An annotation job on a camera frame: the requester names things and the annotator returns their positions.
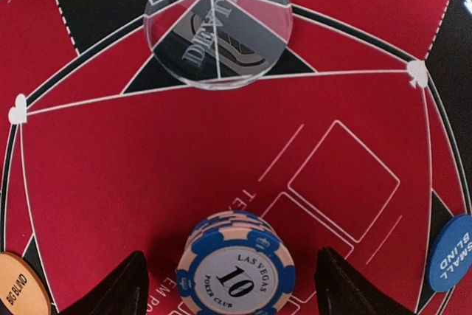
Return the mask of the clear round dealer button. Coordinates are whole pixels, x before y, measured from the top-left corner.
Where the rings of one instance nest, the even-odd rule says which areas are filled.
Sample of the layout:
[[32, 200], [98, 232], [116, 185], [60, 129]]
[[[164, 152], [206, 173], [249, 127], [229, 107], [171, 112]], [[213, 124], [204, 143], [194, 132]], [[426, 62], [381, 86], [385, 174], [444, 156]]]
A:
[[144, 30], [157, 61], [198, 89], [238, 89], [270, 72], [288, 47], [290, 0], [147, 0]]

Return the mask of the orange round blind button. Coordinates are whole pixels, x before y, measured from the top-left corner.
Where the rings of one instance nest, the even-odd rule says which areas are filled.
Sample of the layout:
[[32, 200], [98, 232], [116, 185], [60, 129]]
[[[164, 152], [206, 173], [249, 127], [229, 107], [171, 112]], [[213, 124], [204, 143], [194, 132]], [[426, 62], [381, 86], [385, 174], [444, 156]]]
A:
[[11, 252], [1, 253], [1, 302], [15, 315], [52, 313], [49, 296], [38, 275]]

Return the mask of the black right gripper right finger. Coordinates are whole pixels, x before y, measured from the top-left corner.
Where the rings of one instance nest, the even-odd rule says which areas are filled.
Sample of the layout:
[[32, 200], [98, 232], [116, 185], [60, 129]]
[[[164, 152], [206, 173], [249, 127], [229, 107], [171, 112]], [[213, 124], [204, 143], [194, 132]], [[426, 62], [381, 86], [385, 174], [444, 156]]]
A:
[[320, 314], [412, 314], [376, 288], [335, 249], [317, 252], [315, 286]]

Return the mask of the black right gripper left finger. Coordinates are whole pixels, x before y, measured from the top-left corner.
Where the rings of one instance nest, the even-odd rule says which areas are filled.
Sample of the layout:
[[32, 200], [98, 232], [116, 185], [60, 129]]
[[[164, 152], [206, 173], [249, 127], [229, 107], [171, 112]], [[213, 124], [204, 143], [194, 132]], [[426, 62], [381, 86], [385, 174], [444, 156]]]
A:
[[146, 257], [144, 252], [135, 251], [87, 295], [61, 311], [61, 314], [146, 314], [149, 286]]

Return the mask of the blue round blind button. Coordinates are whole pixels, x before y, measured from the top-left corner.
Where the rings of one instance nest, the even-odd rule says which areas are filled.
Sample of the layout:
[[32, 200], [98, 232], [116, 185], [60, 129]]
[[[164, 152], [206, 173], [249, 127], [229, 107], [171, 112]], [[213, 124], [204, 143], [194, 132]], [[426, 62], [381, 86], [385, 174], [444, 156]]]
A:
[[453, 217], [440, 231], [428, 257], [426, 275], [434, 292], [458, 285], [471, 268], [471, 216]]

